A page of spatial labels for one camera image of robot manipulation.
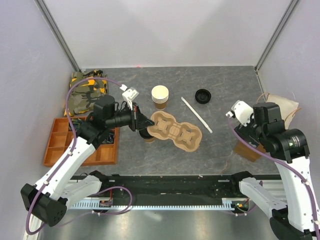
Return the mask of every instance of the wooden compartment box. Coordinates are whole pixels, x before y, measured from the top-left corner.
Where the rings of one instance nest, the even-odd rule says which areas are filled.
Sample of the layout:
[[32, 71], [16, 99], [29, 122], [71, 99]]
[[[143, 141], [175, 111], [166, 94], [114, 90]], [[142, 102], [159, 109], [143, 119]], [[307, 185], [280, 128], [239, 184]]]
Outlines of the wooden compartment box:
[[[86, 119], [86, 117], [72, 118], [82, 120]], [[111, 131], [114, 133], [114, 143], [100, 145], [98, 149], [83, 162], [82, 166], [109, 165], [117, 163], [119, 128], [117, 127]], [[68, 119], [66, 117], [55, 118], [46, 147], [43, 165], [46, 167], [52, 167], [69, 147], [73, 138], [74, 136], [72, 131], [69, 131]]]

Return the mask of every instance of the black plastic lid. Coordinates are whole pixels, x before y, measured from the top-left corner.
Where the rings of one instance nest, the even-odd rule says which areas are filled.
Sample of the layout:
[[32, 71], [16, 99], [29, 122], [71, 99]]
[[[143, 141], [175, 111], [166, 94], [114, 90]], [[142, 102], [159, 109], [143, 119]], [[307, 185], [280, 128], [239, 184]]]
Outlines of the black plastic lid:
[[140, 136], [143, 138], [143, 139], [152, 139], [153, 136], [151, 136], [147, 130], [147, 128], [144, 128], [142, 130], [139, 131], [139, 134]]
[[207, 104], [211, 99], [211, 93], [207, 89], [199, 89], [195, 93], [195, 100], [200, 104]]

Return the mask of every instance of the white wall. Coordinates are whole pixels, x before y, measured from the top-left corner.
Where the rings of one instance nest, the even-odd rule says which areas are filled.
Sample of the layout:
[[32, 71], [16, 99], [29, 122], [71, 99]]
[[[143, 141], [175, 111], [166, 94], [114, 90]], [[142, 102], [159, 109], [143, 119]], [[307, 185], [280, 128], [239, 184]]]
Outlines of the white wall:
[[290, 127], [307, 137], [311, 175], [320, 201], [320, 1], [300, 1], [262, 66], [267, 92], [299, 102], [302, 110]]
[[253, 66], [290, 0], [45, 0], [81, 68]]
[[33, 0], [0, 1], [0, 238], [22, 239], [25, 183], [44, 173], [72, 68]]

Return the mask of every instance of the camouflage bag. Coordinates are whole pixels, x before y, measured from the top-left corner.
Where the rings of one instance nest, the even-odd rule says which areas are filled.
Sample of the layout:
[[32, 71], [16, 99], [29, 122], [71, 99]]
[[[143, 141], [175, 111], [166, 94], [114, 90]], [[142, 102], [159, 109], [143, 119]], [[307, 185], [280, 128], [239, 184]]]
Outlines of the camouflage bag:
[[[73, 72], [70, 80], [70, 88], [78, 83], [82, 79], [88, 79], [91, 77], [107, 78], [107, 74], [104, 74], [102, 70], [93, 70], [86, 72]], [[87, 111], [92, 111], [94, 103], [98, 97], [107, 94], [107, 81], [106, 80], [88, 80], [77, 86], [71, 93], [68, 100], [68, 110], [70, 116], [77, 114], [83, 114]], [[64, 110], [64, 116], [67, 116], [66, 109]]]

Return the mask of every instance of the white straw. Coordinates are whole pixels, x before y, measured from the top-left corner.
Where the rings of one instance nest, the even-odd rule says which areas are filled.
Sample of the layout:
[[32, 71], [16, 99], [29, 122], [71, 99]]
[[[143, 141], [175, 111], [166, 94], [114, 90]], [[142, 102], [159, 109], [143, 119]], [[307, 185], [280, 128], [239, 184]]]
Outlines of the white straw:
[[196, 115], [196, 117], [203, 123], [206, 129], [208, 129], [209, 132], [212, 134], [211, 128], [208, 126], [205, 120], [203, 120], [202, 117], [200, 117], [200, 115], [196, 112], [196, 110], [194, 110], [194, 108], [190, 106], [190, 104], [183, 97], [181, 97], [181, 100], [185, 103], [185, 105], [187, 105], [190, 108], [190, 110], [194, 113], [194, 115]]

